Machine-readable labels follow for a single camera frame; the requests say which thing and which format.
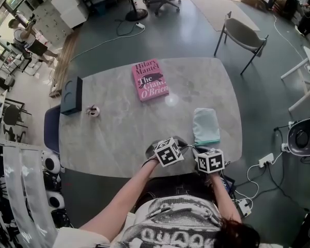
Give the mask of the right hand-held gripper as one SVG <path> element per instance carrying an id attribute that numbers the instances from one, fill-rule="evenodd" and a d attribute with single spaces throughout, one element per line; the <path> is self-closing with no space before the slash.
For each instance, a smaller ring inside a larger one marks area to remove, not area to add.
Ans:
<path id="1" fill-rule="evenodd" d="M 225 168 L 224 155 L 220 149 L 192 147 L 194 161 L 197 163 L 197 169 L 200 172 L 211 174 L 222 171 Z"/>

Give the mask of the light green cloth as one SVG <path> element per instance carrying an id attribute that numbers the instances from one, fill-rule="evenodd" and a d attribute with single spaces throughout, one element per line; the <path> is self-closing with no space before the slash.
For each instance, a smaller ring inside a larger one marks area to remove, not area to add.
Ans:
<path id="1" fill-rule="evenodd" d="M 210 144 L 220 141 L 219 123 L 214 109 L 196 108 L 192 125 L 196 144 Z"/>

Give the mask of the person's right forearm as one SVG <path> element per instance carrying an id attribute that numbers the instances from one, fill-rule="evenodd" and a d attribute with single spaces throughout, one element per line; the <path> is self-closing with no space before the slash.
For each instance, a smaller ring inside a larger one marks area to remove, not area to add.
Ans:
<path id="1" fill-rule="evenodd" d="M 212 188 L 215 195 L 215 200 L 221 216 L 227 220 L 235 221 L 237 223 L 242 223 L 240 214 L 228 195 L 220 175 L 218 173 L 211 173 L 209 175 Z"/>

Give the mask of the person's left forearm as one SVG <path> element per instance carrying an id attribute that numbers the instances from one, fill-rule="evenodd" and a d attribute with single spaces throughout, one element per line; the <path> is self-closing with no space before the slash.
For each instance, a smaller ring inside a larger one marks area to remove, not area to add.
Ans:
<path id="1" fill-rule="evenodd" d="M 123 228 L 158 161 L 150 160 L 119 190 L 111 202 L 94 218 L 80 227 L 112 241 Z"/>

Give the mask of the person's black trousers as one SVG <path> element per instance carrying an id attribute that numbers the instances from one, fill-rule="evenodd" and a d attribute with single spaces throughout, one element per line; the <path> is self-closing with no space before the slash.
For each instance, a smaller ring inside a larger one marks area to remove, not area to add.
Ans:
<path id="1" fill-rule="evenodd" d="M 197 173 L 152 178 L 146 183 L 134 210 L 150 200 L 178 195 L 215 201 L 213 189 L 205 185 L 205 182 L 206 177 Z"/>

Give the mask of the pink book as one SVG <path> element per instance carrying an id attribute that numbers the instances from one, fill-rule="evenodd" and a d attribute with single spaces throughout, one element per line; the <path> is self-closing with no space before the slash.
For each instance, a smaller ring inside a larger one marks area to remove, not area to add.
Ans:
<path id="1" fill-rule="evenodd" d="M 133 65 L 132 74 L 141 102 L 169 94 L 166 80 L 157 59 L 150 59 Z"/>

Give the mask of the person's printed grey shirt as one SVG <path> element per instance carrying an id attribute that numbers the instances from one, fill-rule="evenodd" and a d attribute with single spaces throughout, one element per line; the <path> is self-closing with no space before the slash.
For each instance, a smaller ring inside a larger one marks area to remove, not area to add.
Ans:
<path id="1" fill-rule="evenodd" d="M 141 205 L 114 238 L 63 227 L 53 248 L 259 248 L 252 228 L 222 219 L 217 206 L 198 197 L 179 195 Z"/>

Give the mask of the dark blue tissue box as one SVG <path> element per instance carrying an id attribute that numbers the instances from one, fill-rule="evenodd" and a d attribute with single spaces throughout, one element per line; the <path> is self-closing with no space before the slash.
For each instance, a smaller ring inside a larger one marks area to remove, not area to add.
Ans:
<path id="1" fill-rule="evenodd" d="M 62 89 L 60 113 L 70 115 L 82 110 L 83 80 L 76 76 L 68 79 Z"/>

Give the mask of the beige chair with black legs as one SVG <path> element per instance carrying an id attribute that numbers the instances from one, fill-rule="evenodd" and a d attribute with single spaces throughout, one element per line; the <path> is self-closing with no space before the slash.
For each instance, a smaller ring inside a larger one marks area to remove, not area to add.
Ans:
<path id="1" fill-rule="evenodd" d="M 223 35 L 225 35 L 224 43 L 226 43 L 227 37 L 229 37 L 237 45 L 241 46 L 245 50 L 252 52 L 252 58 L 240 73 L 240 75 L 242 75 L 255 57 L 261 57 L 263 49 L 267 44 L 269 35 L 267 35 L 264 39 L 259 38 L 254 30 L 239 20 L 232 18 L 231 14 L 232 11 L 230 11 L 225 16 L 224 24 L 213 56 L 216 56 Z"/>

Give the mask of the dark blue chair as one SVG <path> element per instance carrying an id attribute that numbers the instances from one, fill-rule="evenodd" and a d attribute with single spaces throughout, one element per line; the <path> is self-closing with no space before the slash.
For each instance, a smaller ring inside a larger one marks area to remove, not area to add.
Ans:
<path id="1" fill-rule="evenodd" d="M 44 115 L 44 144 L 59 154 L 60 105 L 48 109 Z"/>

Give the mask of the grey floor mat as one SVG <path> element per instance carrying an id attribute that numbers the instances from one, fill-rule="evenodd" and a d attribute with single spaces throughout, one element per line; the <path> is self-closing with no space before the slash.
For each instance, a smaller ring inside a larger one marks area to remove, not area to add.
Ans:
<path id="1" fill-rule="evenodd" d="M 191 0 L 193 4 L 202 12 L 211 26 L 217 31 L 221 31 L 225 16 L 231 12 L 231 17 L 237 19 L 254 31 L 260 31 L 258 26 L 230 0 Z"/>

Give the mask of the black standing fan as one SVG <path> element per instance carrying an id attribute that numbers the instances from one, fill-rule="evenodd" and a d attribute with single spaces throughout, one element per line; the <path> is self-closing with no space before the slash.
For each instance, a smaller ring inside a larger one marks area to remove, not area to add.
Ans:
<path id="1" fill-rule="evenodd" d="M 126 16 L 125 20 L 129 22 L 139 21 L 148 16 L 148 11 L 146 9 L 136 9 L 134 0 L 130 0 L 132 10 L 130 10 Z"/>

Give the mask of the wooden pallet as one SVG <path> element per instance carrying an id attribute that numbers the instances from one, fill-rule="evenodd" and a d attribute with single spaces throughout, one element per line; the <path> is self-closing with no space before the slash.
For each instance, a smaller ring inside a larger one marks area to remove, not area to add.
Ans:
<path id="1" fill-rule="evenodd" d="M 70 60 L 72 59 L 75 51 L 75 45 L 79 32 L 80 29 L 76 28 L 73 33 L 67 36 L 63 44 L 63 48 L 60 53 L 61 57 L 56 64 L 54 71 L 50 75 L 50 79 L 52 81 L 49 93 L 50 98 L 57 98 L 62 92 L 63 84 L 67 79 Z"/>

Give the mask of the translucent white plastic strip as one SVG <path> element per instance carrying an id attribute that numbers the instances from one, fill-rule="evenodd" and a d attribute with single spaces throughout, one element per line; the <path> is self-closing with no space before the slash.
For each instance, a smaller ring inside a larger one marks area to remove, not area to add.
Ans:
<path id="1" fill-rule="evenodd" d="M 41 151 L 3 148 L 6 189 L 24 248 L 52 248 L 57 237 L 45 192 Z"/>

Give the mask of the white cabinet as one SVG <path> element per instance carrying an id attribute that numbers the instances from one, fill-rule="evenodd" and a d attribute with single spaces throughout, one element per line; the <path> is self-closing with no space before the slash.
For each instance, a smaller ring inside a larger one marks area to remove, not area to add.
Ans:
<path id="1" fill-rule="evenodd" d="M 51 0 L 61 19 L 74 28 L 87 21 L 89 12 L 81 0 Z"/>

